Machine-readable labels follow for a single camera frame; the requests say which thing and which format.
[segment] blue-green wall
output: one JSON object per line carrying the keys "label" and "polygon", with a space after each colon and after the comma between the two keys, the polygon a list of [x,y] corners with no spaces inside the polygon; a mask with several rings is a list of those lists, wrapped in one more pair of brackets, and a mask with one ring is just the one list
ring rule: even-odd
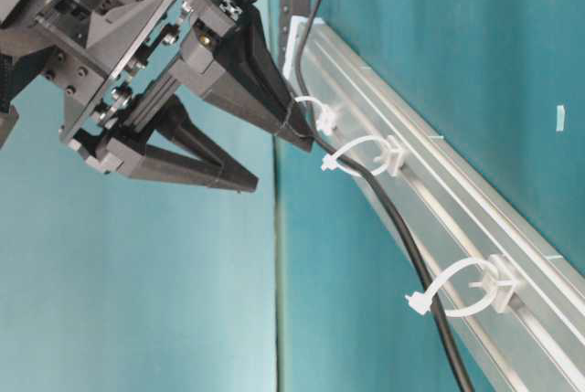
{"label": "blue-green wall", "polygon": [[181,96],[257,194],[102,177],[59,144],[60,92],[40,79],[16,101],[0,152],[0,390],[275,390],[271,138]]}

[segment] teal wall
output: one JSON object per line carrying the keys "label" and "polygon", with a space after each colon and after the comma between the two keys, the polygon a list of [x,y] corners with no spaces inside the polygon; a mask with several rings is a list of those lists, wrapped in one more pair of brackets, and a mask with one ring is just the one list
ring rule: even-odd
{"label": "teal wall", "polygon": [[[585,271],[581,1],[324,0],[321,16]],[[401,299],[410,268],[321,156],[279,146],[285,390],[454,390],[431,321]]]}
{"label": "teal wall", "polygon": [[180,93],[257,194],[102,177],[59,144],[60,92],[40,79],[16,101],[0,152],[0,390],[275,389],[271,138]]}

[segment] black wire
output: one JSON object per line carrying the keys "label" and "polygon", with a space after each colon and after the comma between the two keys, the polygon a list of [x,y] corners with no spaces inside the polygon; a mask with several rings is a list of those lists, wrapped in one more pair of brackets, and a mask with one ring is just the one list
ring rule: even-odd
{"label": "black wire", "polygon": [[[309,95],[309,90],[307,89],[307,85],[304,81],[303,71],[302,71],[302,57],[304,53],[304,49],[307,45],[307,41],[309,35],[311,34],[311,30],[313,28],[314,20],[317,16],[317,12],[321,6],[323,0],[316,0],[311,15],[307,21],[307,28],[304,31],[303,37],[299,44],[299,48],[297,50],[295,61],[294,61],[294,70],[296,73],[297,82],[299,87],[301,88],[301,93],[305,96]],[[314,123],[314,114],[313,114],[313,107],[311,104],[308,106],[308,110],[311,115],[311,126],[313,128],[314,133],[314,140],[315,142],[321,146],[326,152],[329,154],[334,154],[336,149],[331,146],[327,141],[325,141],[319,135],[319,132],[315,129]],[[396,230],[399,233],[400,239],[404,243],[404,246],[409,254],[410,260],[414,265],[414,268],[419,275],[420,282],[425,290],[431,285],[432,277],[427,269],[427,266],[424,262],[424,258],[420,253],[420,249],[417,246],[412,234],[410,233],[409,227],[407,226],[404,218],[397,210],[394,202],[390,199],[389,195],[386,193],[382,185],[379,181],[369,172],[367,168],[365,168],[359,162],[356,162],[352,158],[347,155],[343,155],[339,157],[338,161],[340,161],[345,166],[351,168],[352,170],[361,174],[361,176],[366,180],[367,184],[372,188],[372,191],[378,198],[380,204],[384,207],[384,210],[394,223]],[[459,388],[463,392],[473,392],[473,384],[465,369],[465,365],[463,360],[461,359],[461,355],[459,354],[459,350],[457,348],[457,344],[453,339],[453,335],[451,332],[451,328],[449,326],[449,322],[447,321],[447,316],[445,315],[445,311],[441,305],[441,300],[439,296],[435,296],[431,311],[434,317],[435,324],[437,325],[437,330],[439,331],[439,335],[441,337],[442,345],[445,350],[445,354],[447,355],[447,359],[449,360],[449,364],[451,365],[451,369],[453,371],[453,375],[459,385]]]}

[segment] black cable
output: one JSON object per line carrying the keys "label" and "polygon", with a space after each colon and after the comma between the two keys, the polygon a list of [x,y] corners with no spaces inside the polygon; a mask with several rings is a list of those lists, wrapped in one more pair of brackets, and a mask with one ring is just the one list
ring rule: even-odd
{"label": "black cable", "polygon": [[[304,31],[294,61],[294,70],[296,73],[297,82],[299,84],[299,87],[301,88],[301,93],[305,96],[309,96],[310,94],[303,77],[302,57],[304,49],[307,45],[309,35],[311,34],[311,30],[313,28],[314,20],[317,16],[317,12],[321,7],[322,2],[323,0],[315,1],[313,10],[307,21],[307,28]],[[323,138],[321,138],[319,132],[315,129],[313,107],[311,104],[308,105],[308,109],[311,115],[310,121],[311,126],[313,128],[315,142],[329,154],[334,154],[336,152],[336,149]],[[378,198],[380,204],[384,207],[384,210],[394,223],[394,226],[396,227],[396,230],[399,233],[400,239],[404,243],[404,246],[409,254],[410,260],[412,261],[412,264],[414,265],[414,268],[417,274],[419,275],[420,282],[424,289],[427,290],[427,288],[432,284],[431,274],[427,269],[427,266],[424,262],[424,258],[420,253],[419,247],[417,246],[416,242],[414,241],[414,238],[412,237],[412,234],[410,233],[409,227],[404,221],[402,215],[397,210],[396,206],[394,205],[394,202],[392,202],[389,195],[386,193],[386,191],[379,183],[379,181],[362,164],[356,162],[347,155],[339,157],[338,161],[344,164],[345,166],[351,168],[352,170],[360,173],[361,176],[366,180],[367,184],[372,188],[372,191],[374,191],[374,193],[376,194],[376,197]],[[459,388],[463,392],[473,392],[474,391],[473,384],[471,382],[469,374],[467,373],[467,370],[465,369],[465,365],[463,363],[463,360],[461,359],[461,355],[459,354],[457,344],[453,339],[451,328],[449,326],[449,322],[447,321],[447,316],[445,315],[445,311],[441,305],[441,300],[439,299],[439,296],[434,297],[431,306],[431,311],[434,317],[434,321],[437,325],[437,330],[439,331],[439,335],[441,337],[441,341],[445,349],[447,359],[449,360],[449,364],[451,365],[453,375],[455,376]]]}

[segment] gray plastic part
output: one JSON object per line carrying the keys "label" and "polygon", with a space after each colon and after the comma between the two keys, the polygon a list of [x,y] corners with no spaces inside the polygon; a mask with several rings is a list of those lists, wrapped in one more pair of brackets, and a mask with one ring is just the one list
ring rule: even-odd
{"label": "gray plastic part", "polygon": [[8,113],[0,112],[0,149],[4,147],[8,136],[10,136],[10,133],[18,122],[18,118],[18,112],[15,106],[10,106]]}

